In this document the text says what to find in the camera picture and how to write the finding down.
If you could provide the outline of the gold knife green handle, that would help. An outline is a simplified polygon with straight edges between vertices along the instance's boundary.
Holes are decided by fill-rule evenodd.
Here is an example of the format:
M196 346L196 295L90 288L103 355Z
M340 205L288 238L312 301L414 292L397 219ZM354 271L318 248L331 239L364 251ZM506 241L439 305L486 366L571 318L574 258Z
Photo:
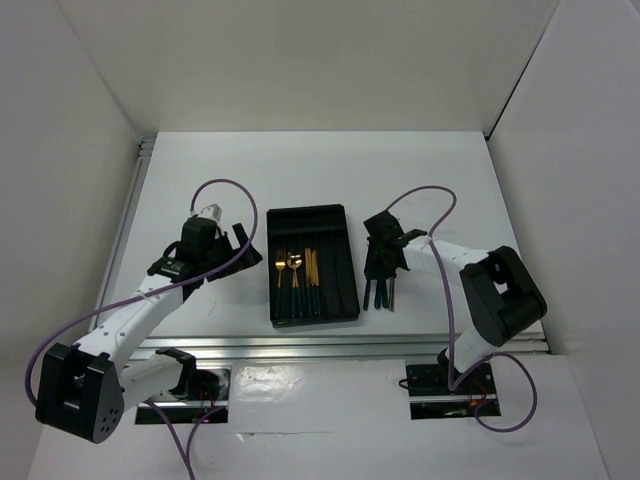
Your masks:
M305 289L306 289L306 308L307 308L307 316L308 317L312 317L314 314L314 299L313 299L313 294L312 294L312 264L311 264L311 249L310 248L305 248L304 249L304 258L305 258L305 266L304 266L304 270L305 270Z
M312 264L312 294L314 299L314 315L321 315L321 302L319 292L319 270L318 270L318 252L317 250L311 251L311 264Z

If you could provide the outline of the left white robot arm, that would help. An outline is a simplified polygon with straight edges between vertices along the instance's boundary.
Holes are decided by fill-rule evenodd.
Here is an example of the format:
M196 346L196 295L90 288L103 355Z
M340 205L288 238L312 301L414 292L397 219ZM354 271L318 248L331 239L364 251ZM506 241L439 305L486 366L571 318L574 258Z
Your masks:
M129 360L204 282L261 261L243 225L232 229L237 247L216 221L187 220L180 240L149 267L133 297L119 302L106 321L73 344L51 346L41 365L36 420L99 444L113 434L127 410L159 393L176 399L193 395L200 377L193 355L161 347L140 363Z

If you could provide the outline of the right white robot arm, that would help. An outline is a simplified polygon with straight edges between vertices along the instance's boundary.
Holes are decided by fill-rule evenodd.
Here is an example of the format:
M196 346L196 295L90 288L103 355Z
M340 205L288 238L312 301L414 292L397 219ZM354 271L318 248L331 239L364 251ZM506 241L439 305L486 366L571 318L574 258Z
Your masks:
M367 280L392 282L399 269L441 279L449 344L438 356L436 379L448 392L460 391L476 368L547 314L544 296L509 246L471 249L422 230L405 232L395 221L365 228Z

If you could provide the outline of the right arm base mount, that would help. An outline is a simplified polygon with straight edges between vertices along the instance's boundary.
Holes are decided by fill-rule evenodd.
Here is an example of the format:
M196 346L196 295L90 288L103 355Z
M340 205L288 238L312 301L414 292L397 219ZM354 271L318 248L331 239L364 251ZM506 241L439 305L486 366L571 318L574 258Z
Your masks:
M412 420L471 418L501 415L493 372L488 364L476 370L456 391L448 389L437 364L406 366L398 385L409 395Z

